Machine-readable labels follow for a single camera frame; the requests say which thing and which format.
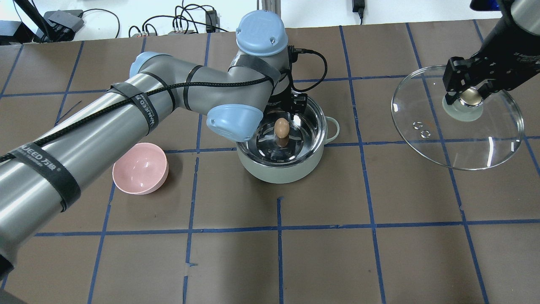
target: cable connector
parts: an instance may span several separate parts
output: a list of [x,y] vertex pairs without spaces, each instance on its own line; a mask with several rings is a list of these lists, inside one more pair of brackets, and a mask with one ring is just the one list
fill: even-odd
[[353,12],[360,16],[360,24],[364,22],[364,11],[366,9],[366,0],[353,0]]

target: white pot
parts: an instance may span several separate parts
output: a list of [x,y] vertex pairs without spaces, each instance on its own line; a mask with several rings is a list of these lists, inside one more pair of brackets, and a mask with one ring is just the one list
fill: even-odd
[[[297,181],[313,171],[321,160],[324,145],[336,139],[340,127],[335,119],[325,116],[322,109],[310,98],[307,110],[309,109],[312,111],[311,114],[314,115],[314,121],[317,121],[320,127],[317,128],[316,132],[321,138],[314,141],[310,151],[305,153],[304,157],[299,157],[295,161],[287,163],[269,163],[255,157],[255,153],[247,148],[246,143],[237,143],[238,156],[244,168],[260,180],[277,184]],[[333,122],[337,127],[336,134],[330,138],[327,136],[327,121]]]

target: small bowl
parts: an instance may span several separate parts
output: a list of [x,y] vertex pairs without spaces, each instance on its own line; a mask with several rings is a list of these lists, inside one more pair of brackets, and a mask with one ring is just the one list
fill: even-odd
[[156,191],[167,179],[165,153],[153,143],[138,143],[112,166],[112,179],[118,189],[128,194]]

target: light blue joint cap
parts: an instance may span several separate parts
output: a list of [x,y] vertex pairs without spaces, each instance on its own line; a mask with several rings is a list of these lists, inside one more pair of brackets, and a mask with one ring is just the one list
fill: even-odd
[[156,53],[156,52],[142,52],[140,53],[137,58],[135,58],[135,61],[131,64],[130,67],[130,78],[135,76],[137,73],[139,73],[140,68],[143,67],[143,64],[147,62],[150,58],[154,58],[156,56],[165,55],[170,56],[169,54],[164,53]]
[[245,104],[222,104],[208,111],[206,125],[235,142],[248,141],[259,127],[262,111]]
[[283,51],[289,42],[283,21],[270,11],[248,13],[240,21],[236,33],[238,48],[252,56],[275,55]]

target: white background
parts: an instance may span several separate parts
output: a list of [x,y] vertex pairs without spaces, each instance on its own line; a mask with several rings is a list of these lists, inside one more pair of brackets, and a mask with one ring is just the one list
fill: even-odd
[[[154,15],[174,15],[176,0],[34,0],[41,14],[46,11],[103,8],[113,11],[120,18],[120,35],[127,37],[128,28],[141,26]],[[234,31],[246,13],[257,9],[257,0],[185,0],[185,4],[213,5],[220,17],[220,26]],[[422,22],[464,19],[500,18],[500,12],[475,12],[469,8],[470,0],[366,0],[364,24]],[[26,14],[19,9],[25,24],[34,32],[37,29]],[[196,21],[204,22],[201,10],[191,11]],[[288,28],[330,27],[360,24],[357,13],[352,12],[352,0],[282,0],[281,17]],[[107,12],[92,11],[83,16],[85,25],[75,40],[112,38],[117,22]],[[12,0],[0,0],[0,20],[19,20]],[[171,18],[154,19],[150,23],[159,35],[172,31]]]

